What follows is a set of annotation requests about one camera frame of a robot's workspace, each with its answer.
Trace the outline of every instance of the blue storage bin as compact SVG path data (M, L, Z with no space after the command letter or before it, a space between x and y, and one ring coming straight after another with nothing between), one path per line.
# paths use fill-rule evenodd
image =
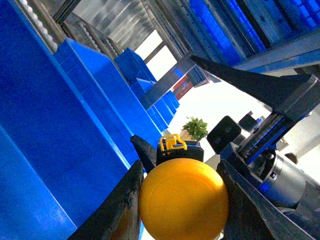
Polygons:
M77 53L72 49L71 44L66 40L59 46L54 56L122 154L127 155L132 152L132 154L128 155L131 158L126 159L132 165L138 159L135 148L130 142L130 137L133 136L132 131L92 74L83 65Z
M0 69L5 70L0 71L0 124L66 214L80 226L130 165L13 0L0 0L0 25L0 45L5 46L0 48ZM11 170L16 175L17 169ZM24 193L19 182L14 187L20 200ZM45 199L41 195L38 201ZM8 220L7 207L2 205L1 222ZM52 217L40 222L57 234L56 239L70 233L60 228L62 218ZM7 227L6 231L24 233L16 224Z
M137 78L156 82L155 77L150 72L146 63L130 48L127 48L122 54L116 57L114 61L130 85L134 84Z
M304 30L312 32L320 27L319 0L290 0L290 3L294 6L294 10L300 13Z
M155 77L148 69L143 59L131 49L126 49L120 56L115 59L122 74L129 82L130 88L135 93L136 97L140 99L146 91L156 82ZM172 121L174 114L173 111L167 106L163 99L157 101L154 105L165 123L169 125Z
M171 98L173 99L173 103L175 103L176 107L178 108L180 106L180 103L179 103L178 99L176 98L176 96L174 95L174 93L172 91L169 91L167 94L169 96L171 96Z
M145 92L147 92L152 86L153 86L152 81L149 80L144 80L141 78L137 78L137 82L134 83L139 84L140 87L143 88L143 90ZM170 124L170 122L172 121L172 119L174 118L174 114L171 111L170 107L167 105L167 103L165 102L165 99L162 97L160 100L158 100L154 106L157 108L157 110L159 111L159 113L161 114L162 118L164 119L164 121L166 122L167 125Z
M0 126L0 236L65 240L77 227Z
M243 10L239 7L236 0L227 0L227 3L231 7L234 14L239 19L239 22L244 27L244 29L247 31L248 35L250 36L251 40L254 42L255 46L258 48L259 52L263 52L266 50L265 45L261 41L259 35L255 31L255 29L252 27L250 21L244 14Z
M157 147L162 134L152 121L147 111L130 89L112 61L105 55L93 51L76 41L66 39L69 48L76 52L85 67L100 85L108 99L112 102L117 112L133 132L145 139L152 134L149 142Z
M141 98L146 93L138 81L131 84L130 88L137 98ZM168 124L167 124L166 120L164 119L164 117L160 114L160 111L158 110L158 106L159 105L154 105L146 112L149 114L152 121L159 128L159 130L161 132L163 132L164 130L166 130L168 128Z
M177 112L177 105L174 103L174 101L172 100L172 97L166 93L163 97L162 97L163 101L165 102L165 104L168 106L168 108L170 109L170 111L172 112L172 114L176 114Z

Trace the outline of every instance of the yellow ball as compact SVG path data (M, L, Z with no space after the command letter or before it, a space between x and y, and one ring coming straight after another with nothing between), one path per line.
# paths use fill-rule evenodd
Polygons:
M156 240L213 240L226 224L228 203L227 188L213 168L177 158L147 175L139 213Z

